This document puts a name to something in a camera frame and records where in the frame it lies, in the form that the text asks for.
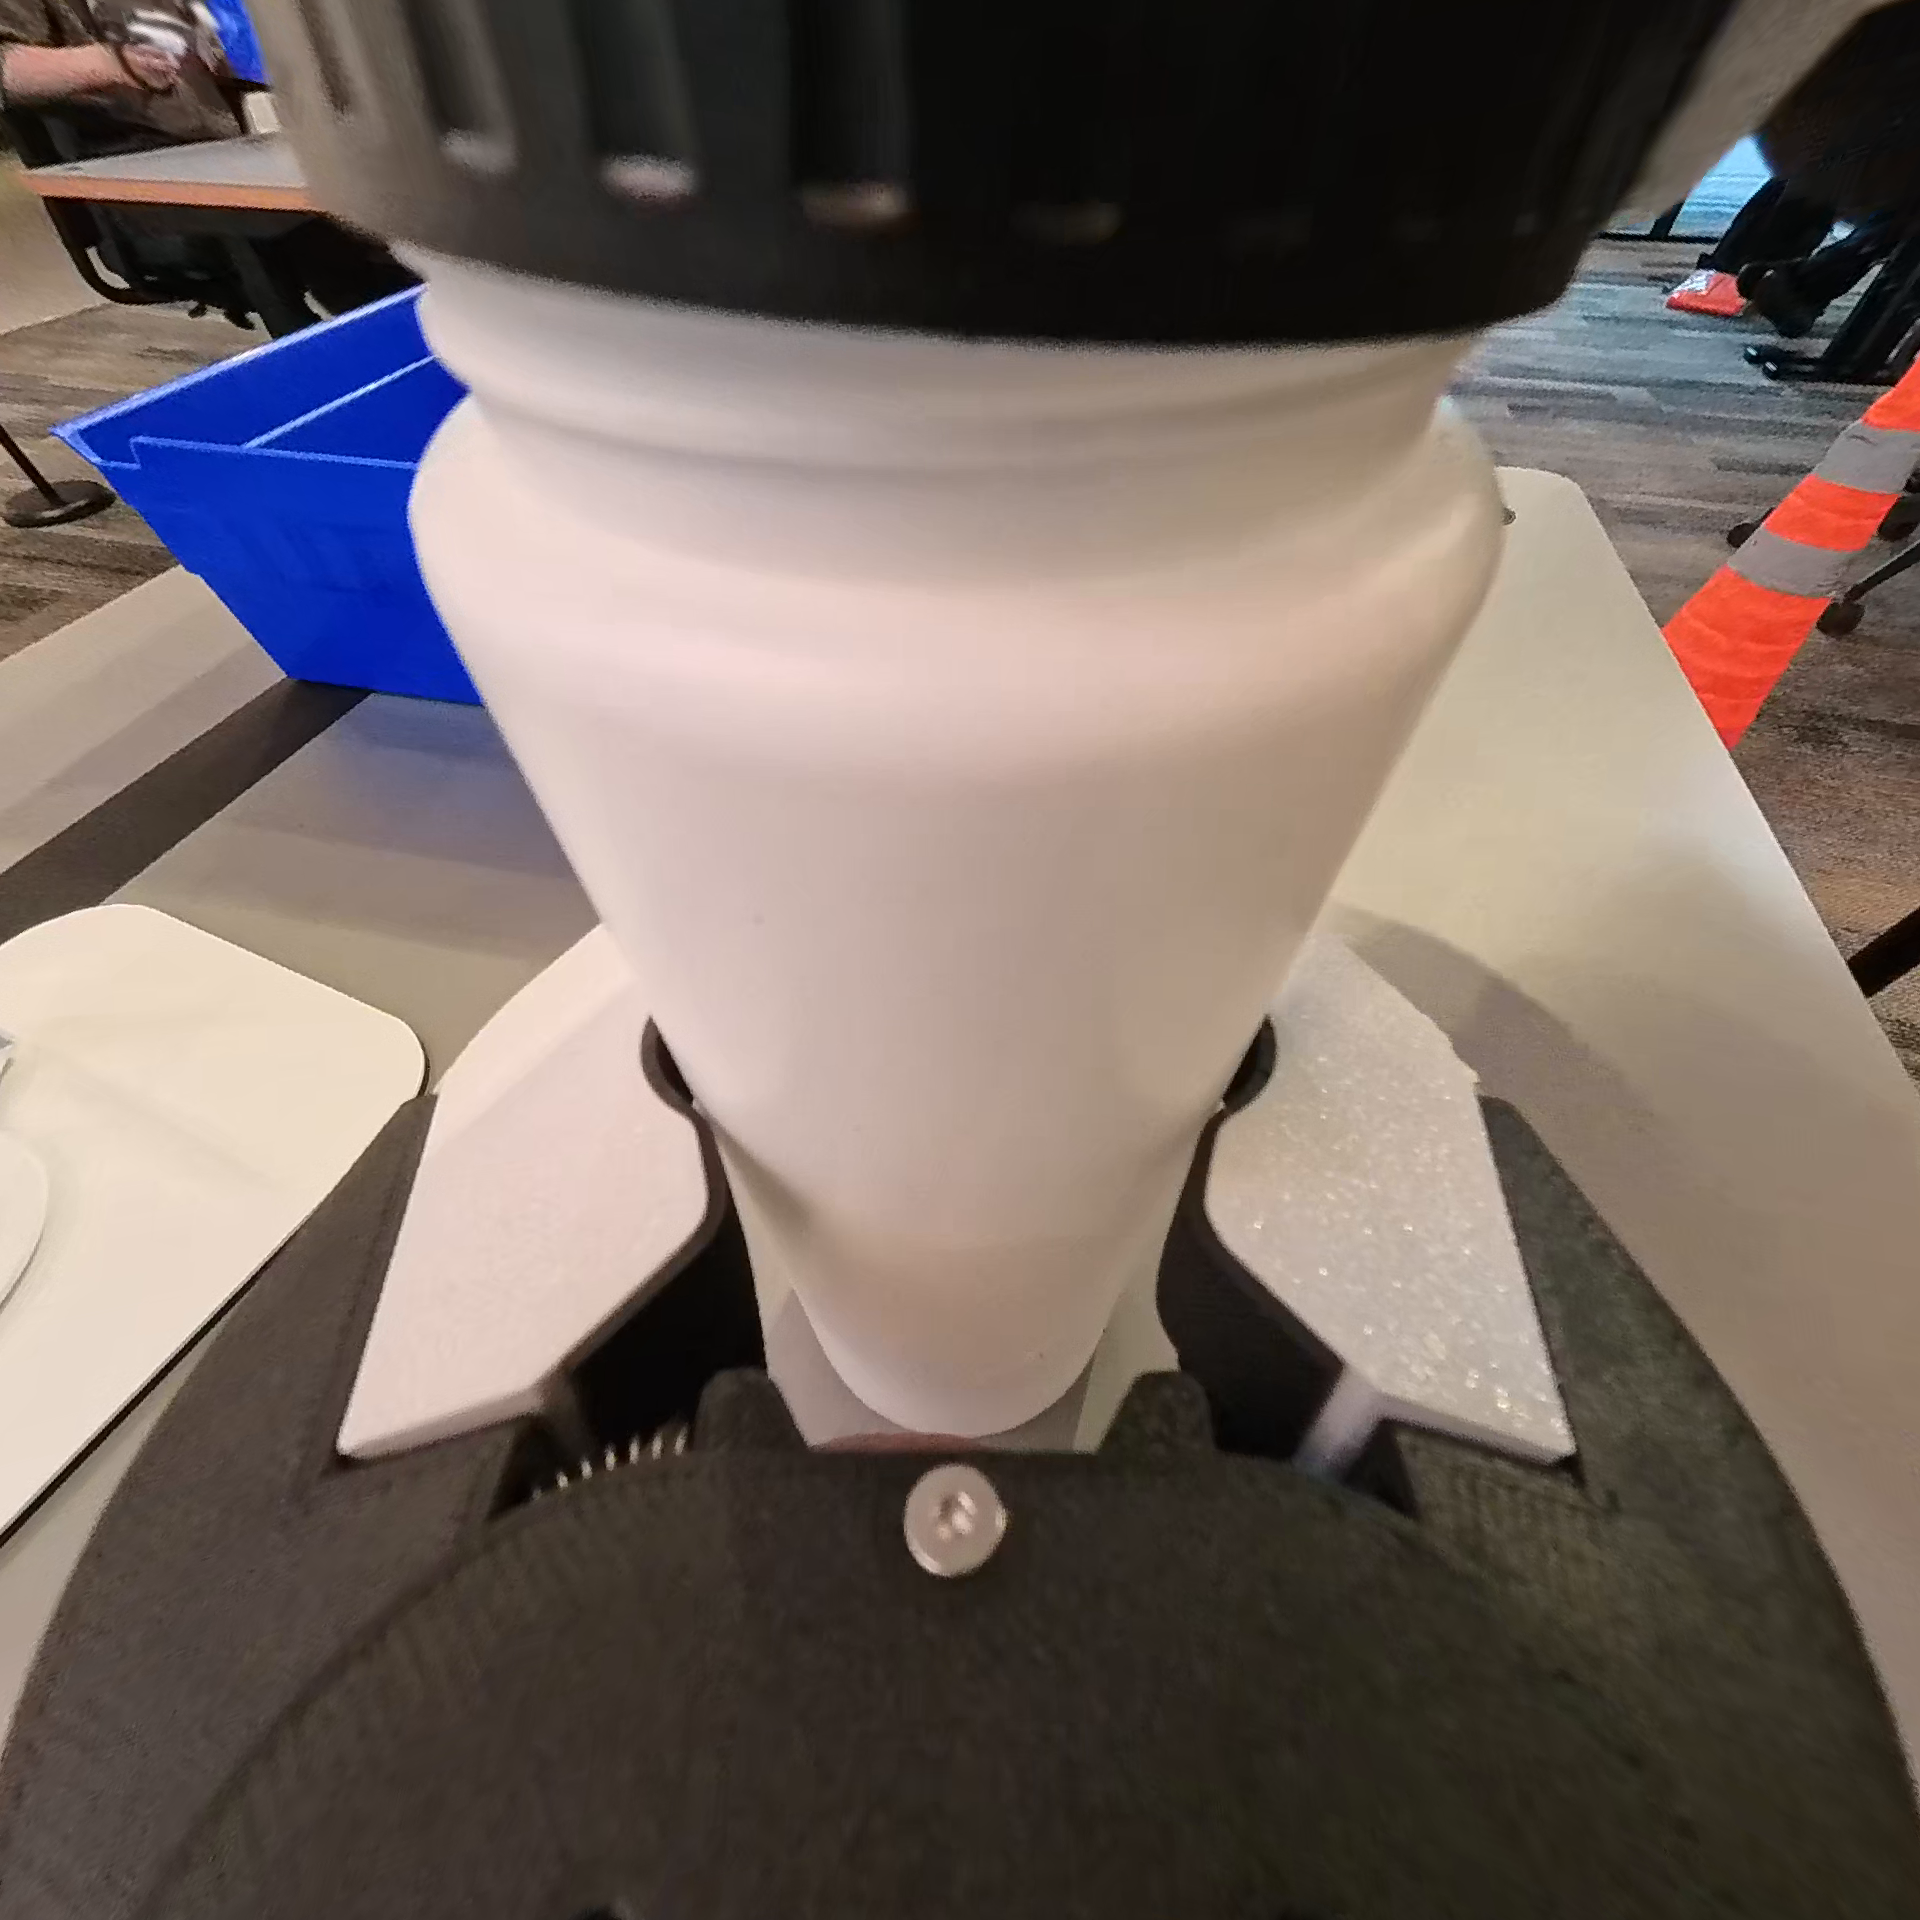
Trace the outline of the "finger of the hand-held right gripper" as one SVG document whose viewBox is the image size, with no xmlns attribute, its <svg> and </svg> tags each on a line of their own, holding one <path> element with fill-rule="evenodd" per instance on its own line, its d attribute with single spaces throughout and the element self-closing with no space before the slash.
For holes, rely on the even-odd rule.
<svg viewBox="0 0 1920 1920">
<path fill-rule="evenodd" d="M 1600 230 L 1656 217 L 1742 137 L 1755 136 L 1827 52 L 1884 2 L 1736 2 L 1696 59 L 1675 104 Z"/>
</svg>

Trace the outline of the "black office chair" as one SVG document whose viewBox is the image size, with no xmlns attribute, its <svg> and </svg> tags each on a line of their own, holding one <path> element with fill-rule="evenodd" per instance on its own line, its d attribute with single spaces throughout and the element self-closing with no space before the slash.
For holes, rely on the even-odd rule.
<svg viewBox="0 0 1920 1920">
<path fill-rule="evenodd" d="M 5 136 L 23 175 L 167 148 L 83 153 L 71 127 L 30 112 L 5 112 Z M 93 296 L 215 314 L 269 342 L 416 288 L 384 244 L 323 214 L 39 204 Z"/>
</svg>

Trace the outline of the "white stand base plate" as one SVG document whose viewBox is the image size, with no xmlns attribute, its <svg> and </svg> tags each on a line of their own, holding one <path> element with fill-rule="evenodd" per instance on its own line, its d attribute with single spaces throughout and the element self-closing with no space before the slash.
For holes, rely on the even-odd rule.
<svg viewBox="0 0 1920 1920">
<path fill-rule="evenodd" d="M 13 1532 L 426 1087 L 399 1020 L 147 906 L 3 950 L 3 1113 L 51 1208 L 3 1310 Z"/>
</svg>

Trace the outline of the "orange traffic cone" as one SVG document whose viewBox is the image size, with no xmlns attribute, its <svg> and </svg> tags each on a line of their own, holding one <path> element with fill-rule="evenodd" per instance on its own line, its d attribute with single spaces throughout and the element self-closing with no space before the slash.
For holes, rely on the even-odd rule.
<svg viewBox="0 0 1920 1920">
<path fill-rule="evenodd" d="M 1918 367 L 1908 367 L 1666 619 L 1671 656 L 1728 750 L 1837 606 L 1916 458 Z"/>
</svg>

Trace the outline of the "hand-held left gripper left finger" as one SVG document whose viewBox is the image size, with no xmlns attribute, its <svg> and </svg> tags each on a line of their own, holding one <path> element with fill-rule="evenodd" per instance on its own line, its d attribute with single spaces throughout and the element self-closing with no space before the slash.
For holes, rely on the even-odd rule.
<svg viewBox="0 0 1920 1920">
<path fill-rule="evenodd" d="M 501 1428 L 557 1465 L 751 1367 L 751 1264 L 714 1140 L 611 937 L 446 1071 L 338 1428 L 371 1464 Z"/>
</svg>

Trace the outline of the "wooden top desk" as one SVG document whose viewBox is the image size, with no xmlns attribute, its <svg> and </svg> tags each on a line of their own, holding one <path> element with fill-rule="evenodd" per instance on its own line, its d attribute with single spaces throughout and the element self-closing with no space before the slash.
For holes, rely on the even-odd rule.
<svg viewBox="0 0 1920 1920">
<path fill-rule="evenodd" d="M 30 170 L 39 201 L 319 214 L 283 136 L 243 136 Z"/>
</svg>

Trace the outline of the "white bottle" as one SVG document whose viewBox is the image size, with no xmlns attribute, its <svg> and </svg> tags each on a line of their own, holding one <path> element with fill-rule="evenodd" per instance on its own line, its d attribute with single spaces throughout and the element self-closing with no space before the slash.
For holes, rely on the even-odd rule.
<svg viewBox="0 0 1920 1920">
<path fill-rule="evenodd" d="M 832 1369 L 1088 1367 L 1496 572 L 1486 324 L 1045 343 L 407 250 L 423 580 Z"/>
</svg>

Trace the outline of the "clear round stand foot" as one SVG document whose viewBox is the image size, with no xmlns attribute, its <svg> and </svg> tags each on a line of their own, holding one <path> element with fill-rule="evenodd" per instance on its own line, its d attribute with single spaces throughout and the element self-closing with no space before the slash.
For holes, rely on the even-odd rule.
<svg viewBox="0 0 1920 1920">
<path fill-rule="evenodd" d="M 3 1306 L 10 1306 L 42 1248 L 51 1177 L 39 1153 L 3 1116 Z"/>
</svg>

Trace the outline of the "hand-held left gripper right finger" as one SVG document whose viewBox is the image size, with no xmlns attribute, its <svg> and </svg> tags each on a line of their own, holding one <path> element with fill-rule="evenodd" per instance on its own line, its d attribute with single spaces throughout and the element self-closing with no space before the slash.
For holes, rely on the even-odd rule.
<svg viewBox="0 0 1920 1920">
<path fill-rule="evenodd" d="M 1228 1452 L 1341 1478 L 1386 1425 L 1574 1452 L 1478 1078 L 1328 936 L 1195 1151 L 1158 1322 Z"/>
</svg>

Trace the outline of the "blue plastic bin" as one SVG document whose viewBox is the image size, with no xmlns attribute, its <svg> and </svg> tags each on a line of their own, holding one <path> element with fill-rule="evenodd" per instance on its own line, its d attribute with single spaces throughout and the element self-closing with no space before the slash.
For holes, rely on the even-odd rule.
<svg viewBox="0 0 1920 1920">
<path fill-rule="evenodd" d="M 480 705 L 410 496 L 464 385 L 419 291 L 55 428 L 293 682 Z"/>
</svg>

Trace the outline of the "black bottle lid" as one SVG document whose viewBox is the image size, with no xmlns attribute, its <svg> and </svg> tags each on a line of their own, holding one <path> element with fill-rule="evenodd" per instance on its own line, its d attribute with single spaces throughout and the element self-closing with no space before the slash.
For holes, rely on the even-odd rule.
<svg viewBox="0 0 1920 1920">
<path fill-rule="evenodd" d="M 251 4 L 303 183 L 421 256 L 1063 346 L 1556 299 L 1715 2 Z"/>
</svg>

